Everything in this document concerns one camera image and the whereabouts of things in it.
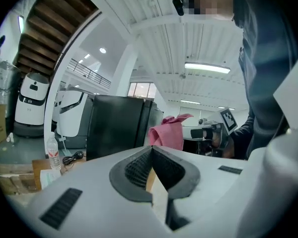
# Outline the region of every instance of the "plastic-wrapped object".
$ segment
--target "plastic-wrapped object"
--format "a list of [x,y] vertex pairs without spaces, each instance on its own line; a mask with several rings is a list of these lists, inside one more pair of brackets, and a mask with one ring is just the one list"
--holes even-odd
[[7,90],[19,84],[21,71],[7,61],[0,61],[0,89]]
[[8,90],[0,89],[0,104],[5,104],[5,117],[10,117],[14,115],[15,105],[17,101],[18,91],[16,88],[11,88]]

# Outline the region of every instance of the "fluorescent light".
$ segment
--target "fluorescent light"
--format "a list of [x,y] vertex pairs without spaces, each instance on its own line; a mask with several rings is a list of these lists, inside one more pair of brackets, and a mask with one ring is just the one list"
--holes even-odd
[[226,67],[203,64],[203,63],[194,63],[194,62],[186,62],[184,67],[186,69],[201,69],[201,70],[221,72],[225,74],[228,74],[230,72],[230,69]]
[[181,100],[181,102],[184,102],[184,103],[191,103],[191,104],[201,104],[200,102],[194,102],[194,101],[183,101]]
[[100,48],[99,51],[101,51],[103,54],[107,52],[104,48]]
[[23,32],[23,28],[24,28],[24,19],[22,16],[18,16],[18,21],[19,21],[19,28],[20,28],[20,33]]
[[[225,109],[225,107],[219,107],[219,109]],[[229,110],[235,110],[234,108],[228,108]]]

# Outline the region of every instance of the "metal railing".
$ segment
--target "metal railing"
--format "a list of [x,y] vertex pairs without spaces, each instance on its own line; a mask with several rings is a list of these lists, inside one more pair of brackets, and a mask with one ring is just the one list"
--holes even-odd
[[86,77],[95,83],[109,89],[111,82],[106,78],[102,77],[101,75],[97,74],[96,72],[92,71],[91,69],[87,68],[86,66],[78,63],[76,60],[71,59],[70,63],[68,64],[68,69],[76,72],[77,74]]

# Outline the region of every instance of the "pink cloth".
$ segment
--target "pink cloth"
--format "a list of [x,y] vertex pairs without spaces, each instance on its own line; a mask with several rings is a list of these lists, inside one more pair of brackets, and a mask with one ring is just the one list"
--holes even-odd
[[169,116],[162,120],[161,125],[150,128],[150,145],[167,146],[182,151],[183,131],[181,123],[189,117],[193,117],[193,115],[178,115],[177,118]]

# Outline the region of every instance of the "wooden staircase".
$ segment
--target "wooden staircase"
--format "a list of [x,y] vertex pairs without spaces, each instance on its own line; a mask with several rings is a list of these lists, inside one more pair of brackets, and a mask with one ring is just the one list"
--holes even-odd
[[50,77],[75,30],[98,8],[90,0],[37,0],[26,19],[15,65]]

